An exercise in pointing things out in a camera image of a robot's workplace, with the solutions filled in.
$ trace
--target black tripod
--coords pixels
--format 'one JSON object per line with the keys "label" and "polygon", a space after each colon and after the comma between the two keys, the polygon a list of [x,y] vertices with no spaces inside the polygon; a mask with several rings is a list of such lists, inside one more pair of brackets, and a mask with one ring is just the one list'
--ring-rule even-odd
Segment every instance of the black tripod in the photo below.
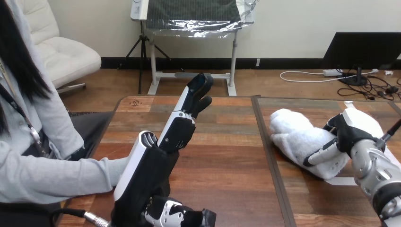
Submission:
{"label": "black tripod", "polygon": [[[120,66],[117,68],[118,70],[122,69],[123,64],[128,62],[128,58],[130,56],[130,54],[132,53],[132,51],[134,51],[135,47],[137,47],[137,45],[139,44],[139,42],[141,42],[141,46],[140,46],[140,59],[139,59],[139,86],[138,86],[138,94],[140,95],[141,92],[141,84],[142,84],[142,73],[143,73],[143,63],[146,62],[148,59],[146,57],[146,45],[145,42],[146,41],[150,41],[149,38],[145,35],[145,33],[143,32],[143,24],[142,21],[140,22],[140,32],[141,35],[139,36],[137,42],[134,44],[134,46],[131,48],[130,52],[127,54],[127,56],[125,56],[125,62],[121,63]],[[166,58],[168,61],[171,61],[171,58],[164,53],[164,51],[162,51],[157,45],[155,45],[155,48],[160,51]]]}

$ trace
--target white wall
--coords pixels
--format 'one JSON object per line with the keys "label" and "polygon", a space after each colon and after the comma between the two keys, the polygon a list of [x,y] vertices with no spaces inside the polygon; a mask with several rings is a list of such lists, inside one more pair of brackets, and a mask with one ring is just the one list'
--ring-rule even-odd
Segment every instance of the white wall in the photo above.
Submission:
{"label": "white wall", "polygon": [[[139,35],[131,0],[49,0],[61,36],[123,57]],[[400,0],[260,0],[238,34],[238,58],[322,58],[336,31],[401,32]],[[170,57],[229,58],[232,39],[158,37]],[[174,49],[172,43],[180,45]],[[131,56],[139,56],[137,48]]]}

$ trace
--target white stand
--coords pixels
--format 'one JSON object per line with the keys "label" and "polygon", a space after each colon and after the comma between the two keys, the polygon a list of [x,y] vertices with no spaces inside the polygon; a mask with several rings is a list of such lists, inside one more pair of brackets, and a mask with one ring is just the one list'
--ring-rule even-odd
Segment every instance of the white stand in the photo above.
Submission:
{"label": "white stand", "polygon": [[[234,83],[234,74],[235,74],[235,61],[236,61],[236,50],[237,50],[237,31],[234,33],[233,40],[233,52],[231,55],[231,71],[226,74],[210,74],[214,79],[226,79],[227,80],[227,89],[229,96],[237,96],[237,92],[235,90]],[[152,66],[152,84],[150,85],[148,95],[155,95],[157,91],[157,87],[159,86],[159,82],[161,78],[193,78],[197,75],[197,73],[165,73],[165,72],[157,72],[156,71],[156,57],[155,57],[155,44],[150,41],[150,63]]]}
{"label": "white stand", "polygon": [[61,94],[61,93],[64,93],[64,92],[67,92],[67,91],[71,91],[71,90],[75,90],[75,89],[78,89],[78,88],[81,88],[81,87],[85,89],[87,87],[87,85],[86,84],[76,84],[76,85],[71,85],[71,86],[59,88],[59,89],[57,89],[57,93]]}

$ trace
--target black baseboard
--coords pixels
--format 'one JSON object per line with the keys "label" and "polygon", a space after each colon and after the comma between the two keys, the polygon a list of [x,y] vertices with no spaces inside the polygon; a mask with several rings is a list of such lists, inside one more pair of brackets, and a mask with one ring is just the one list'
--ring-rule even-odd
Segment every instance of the black baseboard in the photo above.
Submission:
{"label": "black baseboard", "polygon": [[[235,68],[239,70],[307,70],[322,69],[321,58],[262,58],[256,66],[256,58],[237,58]],[[102,58],[102,69],[116,69],[122,64],[122,69],[139,69],[140,58]],[[230,58],[156,58],[157,70],[228,70],[231,68]],[[150,69],[150,58],[143,64],[144,70]],[[401,70],[401,60],[391,67],[392,70]]]}

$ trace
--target robotic hand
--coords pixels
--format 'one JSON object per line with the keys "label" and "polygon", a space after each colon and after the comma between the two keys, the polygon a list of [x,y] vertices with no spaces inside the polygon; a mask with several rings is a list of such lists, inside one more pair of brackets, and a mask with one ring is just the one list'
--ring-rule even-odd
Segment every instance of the robotic hand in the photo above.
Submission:
{"label": "robotic hand", "polygon": [[305,158],[304,165],[314,166],[347,153],[352,159],[355,183],[369,199],[383,226],[400,226],[401,172],[384,155],[386,142],[400,126],[401,120],[383,135],[379,123],[371,116],[354,108],[346,109],[323,128],[337,137]]}
{"label": "robotic hand", "polygon": [[167,196],[168,178],[195,130],[194,118],[211,104],[206,96],[213,84],[203,73],[185,87],[160,138],[142,131],[128,156],[127,166],[114,190],[112,220],[107,222],[92,213],[84,217],[98,227],[214,227],[216,214],[210,210],[193,211]]}

